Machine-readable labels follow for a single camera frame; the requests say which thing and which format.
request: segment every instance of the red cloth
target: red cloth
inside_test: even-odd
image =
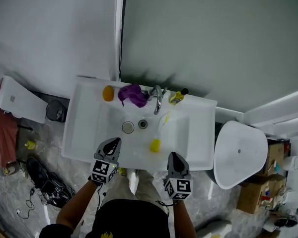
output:
[[[0,163],[5,168],[8,162],[16,161],[15,143],[18,127],[12,115],[0,109]]]

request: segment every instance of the bottle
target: bottle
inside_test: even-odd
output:
[[[189,93],[189,90],[187,88],[183,88],[181,92],[176,92],[176,94],[171,97],[171,99],[169,100],[169,103],[171,105],[178,104],[180,101],[184,99],[184,95],[188,93]]]
[[[33,141],[27,141],[26,144],[24,144],[24,146],[28,150],[34,150],[35,149],[35,143]]]

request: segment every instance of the towel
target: towel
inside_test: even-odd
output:
[[[132,103],[134,103],[138,108],[142,108],[147,104],[147,99],[145,95],[141,92],[139,85],[127,85],[120,88],[118,92],[118,98],[124,106],[124,100],[129,98]]]
[[[4,114],[0,109],[0,163],[5,168],[9,162],[16,161],[16,133],[18,127],[12,115]]]

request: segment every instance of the black shirt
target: black shirt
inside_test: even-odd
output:
[[[73,230],[61,224],[46,226],[40,238],[70,238]],[[140,200],[115,199],[96,213],[86,238],[169,238],[168,216],[158,206]]]

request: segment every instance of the white toilet lid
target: white toilet lid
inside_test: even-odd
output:
[[[268,144],[259,129],[229,121],[222,127],[214,150],[214,175],[219,187],[229,189],[260,171]]]

